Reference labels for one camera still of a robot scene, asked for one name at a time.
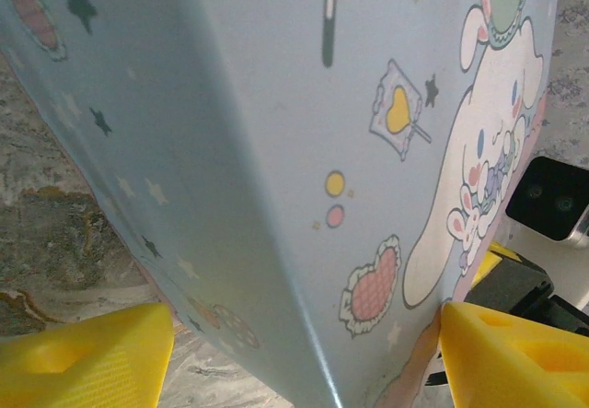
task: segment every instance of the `white cartoon bunny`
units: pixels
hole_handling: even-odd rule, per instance
[[[466,185],[460,189],[460,202],[462,208],[455,208],[450,212],[447,225],[450,234],[455,239],[462,241],[462,250],[465,253],[464,259],[466,261],[460,266],[465,273],[472,264],[480,245],[480,208],[473,205],[471,192]]]
[[[410,307],[432,293],[457,240],[467,255],[466,274],[505,199],[522,154],[523,110],[536,102],[543,58],[536,55],[529,19],[518,23],[513,37],[499,48],[490,41],[490,16],[491,0],[482,0],[481,6],[470,9],[464,24],[460,48],[463,70],[472,66],[478,44],[485,49],[474,83],[456,114],[432,210],[407,260],[403,296]],[[466,209],[464,191],[469,192],[472,204],[470,215],[468,211],[466,218],[462,215],[459,231],[452,226],[453,219],[458,219],[456,209]],[[475,216],[479,221],[476,231]]]

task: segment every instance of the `cartoon eye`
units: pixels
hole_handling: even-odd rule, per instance
[[[517,99],[517,80],[514,81],[514,88],[512,89],[512,106],[515,104]]]
[[[479,158],[482,156],[482,149],[485,146],[485,132],[480,129],[479,132],[479,142],[477,143],[477,155]]]

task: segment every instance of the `stone floor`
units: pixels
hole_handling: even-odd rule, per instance
[[[537,152],[589,169],[589,0],[560,0]],[[501,232],[509,239],[513,226]],[[156,300],[84,181],[0,61],[0,339]],[[287,407],[177,326],[160,407]],[[420,406],[452,406],[448,389]]]

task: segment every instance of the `yellow dot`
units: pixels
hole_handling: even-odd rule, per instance
[[[409,125],[411,121],[407,94],[401,86],[395,88],[393,105],[387,112],[387,129],[392,134],[398,134]]]
[[[325,191],[332,198],[337,198],[343,193],[346,187],[346,180],[340,171],[333,170],[325,180]]]

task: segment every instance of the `dark green star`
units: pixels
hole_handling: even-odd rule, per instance
[[[80,18],[86,32],[92,35],[92,28],[90,26],[90,19],[98,15],[98,12],[92,3],[88,0],[67,0],[67,8],[72,15]]]
[[[196,330],[198,332],[204,332],[201,328],[201,324],[197,321],[195,321],[193,318],[191,318],[190,316],[188,317],[189,321],[191,322],[192,325],[194,325],[194,328],[196,328]]]
[[[427,97],[425,99],[425,107],[432,104],[432,107],[435,107],[435,97],[438,96],[440,91],[438,87],[435,86],[435,74],[433,74],[432,79],[425,81],[425,89],[427,90]]]
[[[104,133],[105,136],[108,136],[112,133],[112,129],[107,124],[106,120],[104,119],[104,115],[101,111],[95,111],[94,109],[90,108],[90,111],[94,115],[94,124],[100,127],[100,130]]]
[[[145,246],[148,250],[151,251],[151,254],[154,255],[154,258],[161,258],[162,255],[159,254],[159,251],[157,251],[156,245],[151,240],[146,239],[145,236],[142,236],[142,238],[144,239]]]

